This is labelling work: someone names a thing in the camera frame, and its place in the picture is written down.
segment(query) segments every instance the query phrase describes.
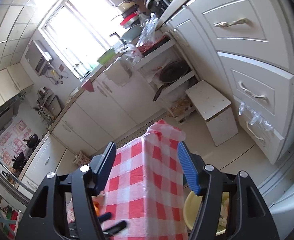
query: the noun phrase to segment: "screw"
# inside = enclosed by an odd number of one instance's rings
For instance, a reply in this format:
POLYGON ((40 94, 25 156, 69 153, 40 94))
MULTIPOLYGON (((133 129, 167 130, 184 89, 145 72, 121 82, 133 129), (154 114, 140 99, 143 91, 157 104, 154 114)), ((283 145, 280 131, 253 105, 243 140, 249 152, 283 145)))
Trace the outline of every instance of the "screw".
POLYGON ((205 170, 206 170, 206 171, 213 171, 213 170, 214 170, 214 166, 208 164, 208 165, 205 166, 205 170))

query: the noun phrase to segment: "drawer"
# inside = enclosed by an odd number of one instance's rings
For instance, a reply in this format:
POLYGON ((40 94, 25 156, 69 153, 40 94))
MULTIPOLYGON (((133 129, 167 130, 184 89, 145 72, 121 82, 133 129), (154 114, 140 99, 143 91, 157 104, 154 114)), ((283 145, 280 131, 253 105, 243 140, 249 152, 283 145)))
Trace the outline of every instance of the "drawer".
POLYGON ((30 163, 25 175, 40 185, 49 172, 57 169, 65 151, 66 147, 50 135, 30 163))
POLYGON ((75 170, 77 170, 78 166, 72 163, 74 160, 75 155, 67 149, 57 167, 57 176, 73 173, 75 170))
POLYGON ((216 50, 258 59, 294 73, 291 31, 278 0, 190 0, 187 7, 216 50), (215 26, 242 18, 247 23, 215 26))
POLYGON ((294 103, 294 76, 272 65, 218 52, 232 92, 286 136, 294 103))
MULTIPOLYGON (((36 190, 38 189, 38 185, 34 183, 32 180, 30 180, 29 178, 27 178, 26 176, 23 176, 21 182, 25 184, 29 189, 33 190, 34 192, 36 192, 36 190)), ((23 188, 21 185, 19 185, 18 190, 27 198, 32 199, 33 194, 31 194, 28 190, 23 188)))
MULTIPOLYGON (((234 99, 237 105, 239 105, 240 100, 235 96, 234 99)), ((242 115, 238 116, 239 124, 260 147, 271 164, 274 164, 282 156, 282 147, 285 141, 284 137, 275 129, 272 131, 263 130, 257 122, 250 125, 249 122, 251 119, 252 116, 248 110, 245 110, 242 115)))

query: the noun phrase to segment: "pan handle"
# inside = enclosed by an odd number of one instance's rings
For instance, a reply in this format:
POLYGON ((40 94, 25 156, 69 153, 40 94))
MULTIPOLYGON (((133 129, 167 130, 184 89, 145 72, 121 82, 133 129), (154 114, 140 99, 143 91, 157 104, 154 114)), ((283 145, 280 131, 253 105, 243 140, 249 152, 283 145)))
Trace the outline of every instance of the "pan handle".
POLYGON ((170 84, 165 84, 165 85, 162 85, 156 92, 155 96, 154 96, 154 99, 152 101, 156 101, 158 99, 158 97, 160 96, 160 93, 166 88, 168 87, 170 84))

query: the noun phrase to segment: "silver handle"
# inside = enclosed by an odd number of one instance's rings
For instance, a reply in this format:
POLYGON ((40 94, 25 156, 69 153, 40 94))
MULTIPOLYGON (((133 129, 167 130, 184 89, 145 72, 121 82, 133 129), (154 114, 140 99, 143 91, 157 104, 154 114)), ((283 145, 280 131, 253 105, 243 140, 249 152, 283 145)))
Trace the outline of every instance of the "silver handle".
POLYGON ((246 122, 246 126, 247 126, 247 129, 253 134, 253 136, 256 138, 256 139, 258 139, 258 140, 260 140, 260 141, 262 141, 263 143, 265 142, 265 140, 264 140, 264 138, 263 137, 258 137, 250 128, 249 128, 249 126, 248 126, 248 122, 246 122))
POLYGON ((66 127, 64 124, 62 124, 63 128, 65 128, 66 131, 71 132, 68 127, 66 127))
POLYGON ((220 22, 220 23, 213 23, 214 27, 222 27, 222 28, 226 28, 226 27, 230 27, 236 24, 247 24, 249 22, 249 20, 247 18, 241 18, 237 21, 234 22, 220 22))
POLYGON ((49 159, 50 159, 50 157, 48 157, 48 159, 46 160, 46 162, 45 162, 45 165, 47 165, 47 164, 48 164, 48 162, 49 162, 49 159))
POLYGON ((37 187, 35 185, 33 185, 30 181, 27 181, 27 183, 34 189, 37 189, 37 187))
POLYGON ((104 85, 105 89, 112 93, 111 89, 109 88, 109 86, 107 86, 107 84, 104 81, 102 82, 102 84, 104 85))
POLYGON ((249 94, 250 96, 252 96, 252 97, 254 97, 254 98, 261 98, 261 99, 267 101, 267 97, 266 97, 265 95, 261 95, 261 96, 256 95, 256 94, 254 94, 252 91, 250 91, 250 90, 248 90, 246 87, 244 87, 244 84, 243 84, 242 81, 238 81, 238 85, 239 85, 239 87, 240 87, 242 90, 244 90, 244 91, 245 91, 247 94, 249 94))
POLYGON ((106 93, 104 91, 102 91, 102 89, 100 87, 97 87, 97 88, 100 91, 100 93, 102 93, 105 97, 108 97, 108 95, 106 95, 106 93))

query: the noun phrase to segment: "frying pan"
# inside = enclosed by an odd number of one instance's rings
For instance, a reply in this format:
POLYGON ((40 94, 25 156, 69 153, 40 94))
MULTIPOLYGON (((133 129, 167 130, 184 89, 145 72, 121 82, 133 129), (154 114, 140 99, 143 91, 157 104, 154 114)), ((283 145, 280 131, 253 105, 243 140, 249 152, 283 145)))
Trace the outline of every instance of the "frying pan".
POLYGON ((159 75, 159 80, 164 83, 156 92, 153 101, 156 101, 162 90, 174 83, 190 70, 185 61, 175 61, 165 66, 159 75))

